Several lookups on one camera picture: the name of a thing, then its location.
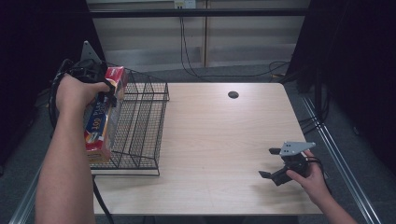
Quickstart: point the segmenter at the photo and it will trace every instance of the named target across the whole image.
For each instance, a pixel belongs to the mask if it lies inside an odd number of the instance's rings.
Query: box
[[[90,163],[107,162],[111,157],[119,122],[120,109],[128,84],[128,75],[123,67],[108,67],[105,78],[113,84],[117,106],[113,107],[105,97],[103,102],[96,99],[88,120],[84,137]]]

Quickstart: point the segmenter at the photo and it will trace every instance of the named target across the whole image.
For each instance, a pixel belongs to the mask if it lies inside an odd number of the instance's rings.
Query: table surface
[[[305,141],[289,98],[272,83],[169,83],[160,176],[97,176],[112,214],[320,214],[294,181],[277,187],[259,170],[283,167],[270,147]],[[239,97],[231,99],[229,91]],[[95,214],[103,214],[95,200]]]

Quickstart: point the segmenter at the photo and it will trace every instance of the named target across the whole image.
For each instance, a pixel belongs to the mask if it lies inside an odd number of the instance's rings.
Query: dish rack
[[[91,164],[93,174],[160,174],[163,119],[169,101],[168,85],[163,80],[144,74],[130,72],[128,76],[111,158],[105,163]]]

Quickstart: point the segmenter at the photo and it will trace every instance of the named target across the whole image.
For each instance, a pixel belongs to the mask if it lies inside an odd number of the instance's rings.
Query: hand
[[[56,106],[60,113],[83,113],[99,91],[110,91],[110,88],[104,82],[83,83],[66,74],[56,93]]]
[[[306,150],[304,153],[307,157],[314,157],[314,154],[309,150]],[[322,171],[317,163],[309,163],[306,178],[292,170],[288,170],[286,174],[301,184],[314,204],[319,205],[320,203],[326,203],[328,199],[332,199],[332,195],[326,187]]]

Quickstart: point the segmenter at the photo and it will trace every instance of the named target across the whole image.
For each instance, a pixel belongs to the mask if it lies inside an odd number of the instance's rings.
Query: grommet
[[[236,99],[236,98],[239,97],[239,93],[236,92],[236,91],[230,91],[230,92],[228,92],[228,96],[229,96],[230,98],[232,98],[232,99]]]

